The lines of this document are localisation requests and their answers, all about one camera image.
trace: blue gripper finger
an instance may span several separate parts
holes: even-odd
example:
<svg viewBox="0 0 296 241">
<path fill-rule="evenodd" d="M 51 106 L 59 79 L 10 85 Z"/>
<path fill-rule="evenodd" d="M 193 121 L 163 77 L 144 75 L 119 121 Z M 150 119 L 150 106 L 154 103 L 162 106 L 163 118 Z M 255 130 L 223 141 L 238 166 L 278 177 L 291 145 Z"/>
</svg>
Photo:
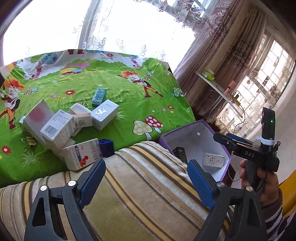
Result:
<svg viewBox="0 0 296 241">
<path fill-rule="evenodd" d="M 91 200 L 94 197 L 94 194 L 96 193 L 96 190 L 98 189 L 98 186 L 100 185 L 105 175 L 105 172 L 106 172 L 105 161 L 101 159 L 100 162 L 97 164 L 97 166 L 93 170 L 89 170 L 87 172 L 90 172 L 90 171 L 91 171 L 91 174 L 85 180 L 83 186 L 80 189 L 80 200 L 78 202 L 78 205 L 82 209 L 84 208 L 84 206 L 87 206 L 91 203 Z"/>
<path fill-rule="evenodd" d="M 187 172 L 202 203 L 212 210 L 215 206 L 213 192 L 216 191 L 214 178 L 205 172 L 195 159 L 188 162 Z"/>
</svg>

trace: red polka dot mushroom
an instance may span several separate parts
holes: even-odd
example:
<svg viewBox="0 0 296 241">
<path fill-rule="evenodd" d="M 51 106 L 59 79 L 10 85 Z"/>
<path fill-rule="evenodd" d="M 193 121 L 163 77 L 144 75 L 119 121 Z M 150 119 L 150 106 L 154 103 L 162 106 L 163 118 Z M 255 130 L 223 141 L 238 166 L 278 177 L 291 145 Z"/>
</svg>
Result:
<svg viewBox="0 0 296 241">
<path fill-rule="evenodd" d="M 154 127 L 154 129 L 161 133 L 161 130 L 159 128 L 163 127 L 163 124 L 158 121 L 154 116 L 150 115 L 145 119 L 145 123 L 151 127 Z"/>
</svg>

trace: white strap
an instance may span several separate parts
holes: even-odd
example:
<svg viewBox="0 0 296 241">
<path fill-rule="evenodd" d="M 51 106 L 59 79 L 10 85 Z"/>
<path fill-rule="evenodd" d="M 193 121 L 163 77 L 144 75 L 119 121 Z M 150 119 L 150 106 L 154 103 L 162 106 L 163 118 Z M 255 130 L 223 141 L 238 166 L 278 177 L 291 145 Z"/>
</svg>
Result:
<svg viewBox="0 0 296 241">
<path fill-rule="evenodd" d="M 260 138 L 260 141 L 262 144 L 264 145 L 268 145 L 268 146 L 273 146 L 274 145 L 274 140 L 266 140 L 266 139 L 263 139 L 262 137 Z"/>
</svg>

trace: pink bottle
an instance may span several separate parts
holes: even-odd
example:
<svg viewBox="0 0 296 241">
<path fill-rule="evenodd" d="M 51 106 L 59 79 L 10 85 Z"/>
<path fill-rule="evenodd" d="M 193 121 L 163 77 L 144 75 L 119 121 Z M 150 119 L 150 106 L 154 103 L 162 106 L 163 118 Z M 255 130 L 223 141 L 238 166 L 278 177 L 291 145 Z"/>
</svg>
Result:
<svg viewBox="0 0 296 241">
<path fill-rule="evenodd" d="M 228 91 L 230 91 L 230 89 L 233 88 L 234 86 L 235 86 L 235 82 L 231 81 L 231 83 L 229 84 L 227 89 L 223 92 L 223 94 L 226 95 L 228 93 Z"/>
</svg>

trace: white box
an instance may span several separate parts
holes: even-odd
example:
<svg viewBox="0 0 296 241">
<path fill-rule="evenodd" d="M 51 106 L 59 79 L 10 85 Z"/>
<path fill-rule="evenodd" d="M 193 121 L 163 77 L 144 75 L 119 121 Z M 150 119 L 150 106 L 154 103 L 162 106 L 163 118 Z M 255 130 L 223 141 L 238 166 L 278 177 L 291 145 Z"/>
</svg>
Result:
<svg viewBox="0 0 296 241">
<path fill-rule="evenodd" d="M 75 144 L 75 141 L 73 139 L 69 139 L 66 144 L 63 146 L 63 148 L 66 148 L 68 146 L 72 146 Z M 58 157 L 60 158 L 63 162 L 65 162 L 65 159 L 64 159 L 64 152 L 63 152 L 63 149 L 60 149 L 58 147 L 51 147 L 51 151 Z"/>
<path fill-rule="evenodd" d="M 75 130 L 73 115 L 59 110 L 41 129 L 50 147 L 63 148 Z"/>
<path fill-rule="evenodd" d="M 49 149 L 49 147 L 47 146 L 46 140 L 41 135 L 40 131 L 53 116 L 54 113 L 51 111 L 49 106 L 44 100 L 41 100 L 23 120 L 24 128 L 47 149 Z"/>
<path fill-rule="evenodd" d="M 78 115 L 78 114 L 84 114 L 84 113 L 91 113 L 91 111 L 85 106 L 83 106 L 82 104 L 76 103 L 70 107 L 69 113 L 72 115 Z M 82 128 L 76 128 L 72 136 L 75 137 L 81 131 L 81 129 Z"/>
<path fill-rule="evenodd" d="M 224 156 L 206 153 L 205 160 L 204 160 L 203 164 L 206 166 L 210 166 L 210 167 L 222 168 L 223 164 L 224 164 Z"/>
<path fill-rule="evenodd" d="M 69 109 L 69 113 L 73 115 L 90 113 L 90 112 L 91 111 L 88 108 L 86 108 L 85 106 L 79 103 L 72 105 Z"/>
<path fill-rule="evenodd" d="M 20 124 L 20 128 L 22 130 L 23 133 L 27 134 L 27 135 L 31 135 L 31 133 L 25 128 L 24 126 L 24 119 L 26 118 L 26 116 L 24 115 L 20 120 L 19 120 L 19 124 Z"/>
<path fill-rule="evenodd" d="M 105 100 L 91 112 L 93 126 L 101 131 L 118 113 L 119 105 Z"/>
<path fill-rule="evenodd" d="M 98 139 L 72 145 L 62 150 L 67 168 L 72 171 L 84 168 L 103 157 Z"/>
</svg>

